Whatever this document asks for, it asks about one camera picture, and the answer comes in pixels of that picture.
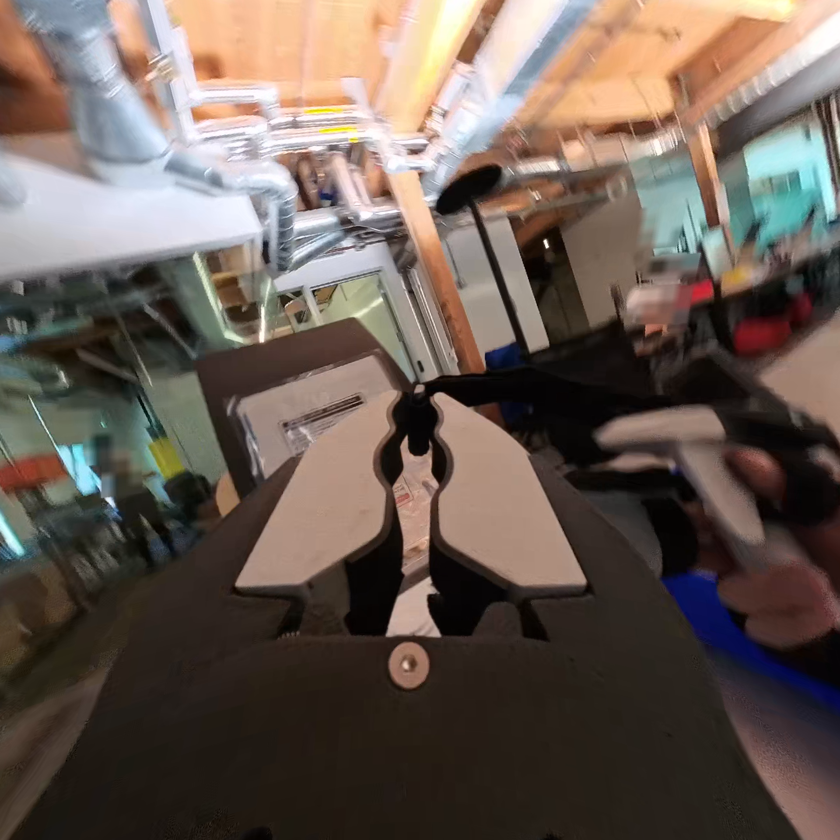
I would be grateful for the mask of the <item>black floor lamp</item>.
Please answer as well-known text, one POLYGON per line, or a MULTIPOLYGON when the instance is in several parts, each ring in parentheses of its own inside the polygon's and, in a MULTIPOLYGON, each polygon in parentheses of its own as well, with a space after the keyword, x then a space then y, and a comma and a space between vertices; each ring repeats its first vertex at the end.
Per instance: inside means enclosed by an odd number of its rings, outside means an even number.
POLYGON ((497 164, 481 166, 455 178, 441 192, 436 202, 436 212, 440 216, 454 216, 468 209, 474 219, 479 239, 487 257, 490 272, 496 283, 502 306, 513 331, 518 346, 520 359, 530 361, 531 353, 525 332, 519 319, 515 303, 511 297, 496 250, 491 242, 487 223, 479 207, 479 200, 494 192, 501 179, 501 168, 497 164))

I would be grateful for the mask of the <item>black mesh office chair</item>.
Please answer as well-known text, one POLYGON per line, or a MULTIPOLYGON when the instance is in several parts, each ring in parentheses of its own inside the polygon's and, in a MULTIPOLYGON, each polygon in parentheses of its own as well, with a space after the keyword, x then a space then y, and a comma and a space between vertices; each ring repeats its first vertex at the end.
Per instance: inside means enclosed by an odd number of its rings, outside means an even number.
POLYGON ((612 320, 534 353, 530 363, 565 379, 633 396, 658 396, 649 363, 637 357, 623 323, 612 320))

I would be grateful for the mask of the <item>blue plastic bin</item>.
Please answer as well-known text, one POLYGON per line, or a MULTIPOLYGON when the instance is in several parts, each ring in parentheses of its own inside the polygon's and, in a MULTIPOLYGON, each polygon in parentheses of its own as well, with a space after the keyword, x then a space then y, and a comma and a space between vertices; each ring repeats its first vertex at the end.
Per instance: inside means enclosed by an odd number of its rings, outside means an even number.
POLYGON ((720 603, 715 578, 707 573, 688 572, 667 576, 663 584, 704 645, 729 656, 749 672, 774 680, 838 716, 838 688, 782 665, 749 640, 720 603))

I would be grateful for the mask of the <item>long silver spiral duct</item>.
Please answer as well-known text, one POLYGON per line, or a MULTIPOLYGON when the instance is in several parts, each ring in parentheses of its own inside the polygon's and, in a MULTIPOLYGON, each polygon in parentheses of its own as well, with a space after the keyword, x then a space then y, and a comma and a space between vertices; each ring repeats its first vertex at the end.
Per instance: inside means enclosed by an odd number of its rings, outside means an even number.
POLYGON ((426 196, 438 196, 467 158, 490 147, 596 5, 596 1, 502 5, 472 61, 464 90, 428 149, 433 167, 421 178, 426 196))

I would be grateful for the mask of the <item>instruction sheet sign stand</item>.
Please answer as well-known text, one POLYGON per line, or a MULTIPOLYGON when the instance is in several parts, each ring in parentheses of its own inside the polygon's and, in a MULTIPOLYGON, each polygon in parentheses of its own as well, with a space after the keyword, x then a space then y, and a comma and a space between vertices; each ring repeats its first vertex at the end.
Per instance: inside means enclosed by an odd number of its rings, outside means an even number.
POLYGON ((211 353, 196 373, 239 498, 406 375, 356 318, 211 353))

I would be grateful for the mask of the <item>person's right hand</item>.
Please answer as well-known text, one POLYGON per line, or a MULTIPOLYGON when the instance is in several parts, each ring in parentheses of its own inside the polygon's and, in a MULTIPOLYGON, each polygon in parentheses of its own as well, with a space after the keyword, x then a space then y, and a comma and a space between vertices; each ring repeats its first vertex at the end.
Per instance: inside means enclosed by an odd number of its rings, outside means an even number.
POLYGON ((715 560, 718 592, 743 617, 756 644, 788 652, 838 635, 838 481, 805 458, 778 459, 756 448, 734 448, 736 477, 781 515, 803 552, 766 570, 746 571, 725 547, 715 560))

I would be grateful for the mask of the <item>silver elbow duct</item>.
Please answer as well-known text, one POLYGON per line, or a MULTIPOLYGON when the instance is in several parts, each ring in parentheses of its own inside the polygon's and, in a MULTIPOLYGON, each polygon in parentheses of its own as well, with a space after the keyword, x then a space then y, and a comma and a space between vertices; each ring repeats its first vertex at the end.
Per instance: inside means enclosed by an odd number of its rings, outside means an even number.
POLYGON ((288 169, 248 144, 243 160, 176 143, 127 76, 108 2, 13 2, 63 87, 87 162, 103 181, 178 182, 212 194, 259 196, 268 265, 291 266, 298 189, 288 169))

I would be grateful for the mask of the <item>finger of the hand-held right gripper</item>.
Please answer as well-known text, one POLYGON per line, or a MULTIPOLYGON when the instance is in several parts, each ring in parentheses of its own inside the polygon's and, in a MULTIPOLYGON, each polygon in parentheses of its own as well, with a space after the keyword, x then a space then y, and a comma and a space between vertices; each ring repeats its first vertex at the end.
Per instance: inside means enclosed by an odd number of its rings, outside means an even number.
POLYGON ((609 452, 666 453, 677 444, 719 444, 727 430, 710 406, 677 406, 620 416, 592 434, 609 452))

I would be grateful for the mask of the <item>red plastic bin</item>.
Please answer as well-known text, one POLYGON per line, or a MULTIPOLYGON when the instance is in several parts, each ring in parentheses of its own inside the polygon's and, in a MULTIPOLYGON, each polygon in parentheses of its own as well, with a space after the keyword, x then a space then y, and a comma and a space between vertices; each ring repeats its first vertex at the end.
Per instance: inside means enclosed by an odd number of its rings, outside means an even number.
POLYGON ((739 358, 757 358, 780 349, 812 319, 813 297, 801 292, 789 297, 770 314, 743 318, 731 335, 734 354, 739 358))

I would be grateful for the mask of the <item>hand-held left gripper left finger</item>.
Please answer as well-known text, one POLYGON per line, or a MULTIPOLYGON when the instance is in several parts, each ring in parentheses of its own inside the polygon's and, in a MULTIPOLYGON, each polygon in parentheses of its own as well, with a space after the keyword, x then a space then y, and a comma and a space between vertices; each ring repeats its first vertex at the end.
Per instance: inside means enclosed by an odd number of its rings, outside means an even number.
POLYGON ((349 597, 345 564, 378 548, 396 516, 402 396, 376 396, 309 446, 239 572, 237 593, 349 597))

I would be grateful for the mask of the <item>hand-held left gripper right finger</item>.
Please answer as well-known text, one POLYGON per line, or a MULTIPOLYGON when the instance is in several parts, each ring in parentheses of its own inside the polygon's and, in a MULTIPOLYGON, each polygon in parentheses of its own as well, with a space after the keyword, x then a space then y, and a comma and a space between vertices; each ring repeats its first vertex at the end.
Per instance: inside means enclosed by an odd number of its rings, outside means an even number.
POLYGON ((448 395, 430 404, 441 550, 511 597, 582 594, 585 574, 524 447, 448 395))

